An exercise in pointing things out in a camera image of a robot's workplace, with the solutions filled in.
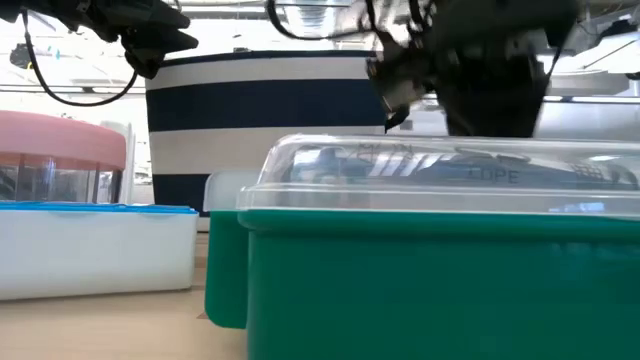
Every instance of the table surface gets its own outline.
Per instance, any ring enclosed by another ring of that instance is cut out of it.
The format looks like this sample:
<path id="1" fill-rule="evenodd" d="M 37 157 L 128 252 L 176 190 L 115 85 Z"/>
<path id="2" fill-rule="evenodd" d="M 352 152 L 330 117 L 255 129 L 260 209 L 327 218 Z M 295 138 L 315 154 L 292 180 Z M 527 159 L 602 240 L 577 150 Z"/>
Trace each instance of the table surface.
<path id="1" fill-rule="evenodd" d="M 0 359 L 246 360 L 245 332 L 204 315 L 197 244 L 189 291 L 0 302 Z"/>

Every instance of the striped cylinder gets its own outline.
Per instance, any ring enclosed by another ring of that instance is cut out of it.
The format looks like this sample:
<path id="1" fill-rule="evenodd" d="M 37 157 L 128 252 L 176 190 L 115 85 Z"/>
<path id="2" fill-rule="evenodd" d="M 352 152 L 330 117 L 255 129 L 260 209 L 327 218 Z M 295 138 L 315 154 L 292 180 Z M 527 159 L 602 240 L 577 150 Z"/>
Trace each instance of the striped cylinder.
<path id="1" fill-rule="evenodd" d="M 207 177 L 260 168 L 292 133 L 383 133 L 361 51 L 266 51 L 169 61 L 147 82 L 155 202 L 202 213 Z"/>

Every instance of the green bin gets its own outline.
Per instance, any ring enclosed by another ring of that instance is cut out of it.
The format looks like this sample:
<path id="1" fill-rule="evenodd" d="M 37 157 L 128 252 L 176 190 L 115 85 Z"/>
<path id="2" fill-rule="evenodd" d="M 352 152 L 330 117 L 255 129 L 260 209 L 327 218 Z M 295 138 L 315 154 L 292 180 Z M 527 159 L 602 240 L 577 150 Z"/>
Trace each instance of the green bin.
<path id="1" fill-rule="evenodd" d="M 250 360 L 637 360 L 635 169 L 629 143 L 290 136 L 211 240 L 248 240 L 246 321 L 207 311 Z"/>
<path id="2" fill-rule="evenodd" d="M 238 223 L 236 196 L 255 185 L 259 170 L 224 169 L 205 185 L 203 209 L 209 213 L 209 254 L 205 312 L 216 325 L 244 329 L 247 323 L 249 233 Z"/>

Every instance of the black cable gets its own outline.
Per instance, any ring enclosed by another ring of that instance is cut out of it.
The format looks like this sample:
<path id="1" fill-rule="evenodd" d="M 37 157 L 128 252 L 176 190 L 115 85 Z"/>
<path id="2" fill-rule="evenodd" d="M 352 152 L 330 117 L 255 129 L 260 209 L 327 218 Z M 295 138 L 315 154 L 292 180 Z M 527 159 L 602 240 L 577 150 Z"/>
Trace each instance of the black cable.
<path id="1" fill-rule="evenodd" d="M 133 84 L 135 84 L 136 79 L 138 78 L 138 74 L 134 71 L 133 76 L 131 77 L 131 80 L 124 87 L 124 89 L 122 89 L 122 91 L 119 94 L 114 95 L 109 99 L 94 102 L 94 103 L 79 103 L 79 102 L 65 100 L 59 97 L 53 91 L 51 91 L 51 89 L 49 88 L 49 85 L 47 85 L 47 82 L 44 80 L 44 77 L 42 76 L 42 72 L 40 71 L 40 66 L 38 65 L 38 60 L 36 59 L 36 52 L 33 49 L 33 43 L 31 42 L 31 34 L 29 34 L 29 14 L 27 13 L 27 10 L 22 11 L 22 21 L 24 23 L 24 39 L 27 44 L 27 52 L 29 53 L 29 57 L 31 58 L 31 65 L 33 67 L 33 71 L 35 72 L 36 77 L 38 78 L 38 82 L 40 82 L 40 86 L 42 86 L 42 89 L 44 90 L 44 92 L 47 93 L 47 95 L 49 95 L 53 99 L 65 105 L 70 105 L 70 106 L 79 106 L 79 107 L 102 106 L 102 105 L 110 104 L 116 100 L 119 100 L 120 98 L 125 96 L 127 92 L 129 92 L 129 90 L 133 87 Z"/>
<path id="2" fill-rule="evenodd" d="M 409 16 L 414 24 L 422 26 L 424 18 L 420 13 L 420 4 L 418 3 L 418 0 L 409 0 Z"/>
<path id="3" fill-rule="evenodd" d="M 551 74 L 553 74 L 553 69 L 555 69 L 558 60 L 560 60 L 560 55 L 562 55 L 563 49 L 564 46 L 558 46 L 555 55 L 553 55 L 553 60 L 551 60 L 551 68 L 549 69 L 549 73 L 547 74 L 549 81 L 551 81 Z"/>
<path id="4" fill-rule="evenodd" d="M 373 1 L 366 0 L 366 3 L 367 3 L 367 12 L 369 13 L 369 6 L 370 6 L 369 4 L 373 3 Z M 267 12 L 267 16 L 269 17 L 269 21 L 271 22 L 271 25 L 273 25 L 273 27 L 276 28 L 276 30 L 278 30 L 280 34 L 296 40 L 307 40 L 307 41 L 336 40 L 336 39 L 351 37 L 354 35 L 361 35 L 369 32 L 374 32 L 374 28 L 376 28 L 376 25 L 375 25 L 376 20 L 375 20 L 375 17 L 373 17 L 369 19 L 369 23 L 371 24 L 369 28 L 365 28 L 362 25 L 362 19 L 360 19 L 359 20 L 360 25 L 358 26 L 359 28 L 355 30 L 344 31 L 340 33 L 331 34 L 328 36 L 299 36 L 287 30 L 282 24 L 282 22 L 280 21 L 280 18 L 278 17 L 278 12 L 276 11 L 276 0 L 267 0 L 265 3 L 265 11 Z"/>
<path id="5" fill-rule="evenodd" d="M 373 0 L 365 0 L 364 1 L 367 7 L 367 17 L 369 17 L 369 27 L 371 31 L 374 33 L 379 33 L 380 29 L 378 29 L 378 25 L 376 24 L 376 7 L 373 4 Z"/>

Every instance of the white plastic container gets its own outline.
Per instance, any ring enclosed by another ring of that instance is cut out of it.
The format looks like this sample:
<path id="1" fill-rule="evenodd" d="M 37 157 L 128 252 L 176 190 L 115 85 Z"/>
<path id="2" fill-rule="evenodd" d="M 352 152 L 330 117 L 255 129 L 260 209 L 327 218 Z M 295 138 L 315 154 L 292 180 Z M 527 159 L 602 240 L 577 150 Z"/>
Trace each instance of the white plastic container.
<path id="1" fill-rule="evenodd" d="M 189 288 L 186 207 L 0 203 L 0 300 Z"/>

